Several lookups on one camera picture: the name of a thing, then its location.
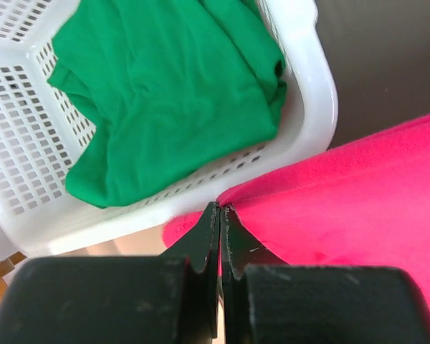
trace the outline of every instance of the pink towel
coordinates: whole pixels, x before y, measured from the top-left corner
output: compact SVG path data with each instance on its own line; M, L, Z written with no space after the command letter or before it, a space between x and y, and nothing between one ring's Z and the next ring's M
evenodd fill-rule
M219 197L290 264L406 270L430 308L430 115L236 186ZM174 219L171 246L200 213Z

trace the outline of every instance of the green cloth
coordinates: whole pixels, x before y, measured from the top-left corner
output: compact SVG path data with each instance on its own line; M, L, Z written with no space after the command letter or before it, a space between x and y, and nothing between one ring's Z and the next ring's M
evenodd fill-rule
M282 53L254 0L82 0L48 83L97 131L67 175L99 207L151 196L277 134Z

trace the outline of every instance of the clothing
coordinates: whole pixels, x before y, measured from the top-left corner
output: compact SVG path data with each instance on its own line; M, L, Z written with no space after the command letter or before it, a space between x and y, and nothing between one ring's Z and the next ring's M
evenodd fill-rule
M243 225L290 264L406 270L430 308L430 115L229 189ZM172 245L198 213L174 219Z
M97 131L67 175L99 207L275 137L285 62L254 0L82 0L48 80Z

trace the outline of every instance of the dark gray table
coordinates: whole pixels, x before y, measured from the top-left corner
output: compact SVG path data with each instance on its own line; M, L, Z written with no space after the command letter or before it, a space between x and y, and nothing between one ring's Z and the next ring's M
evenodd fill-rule
M430 112L430 0L316 0L335 78L332 146Z

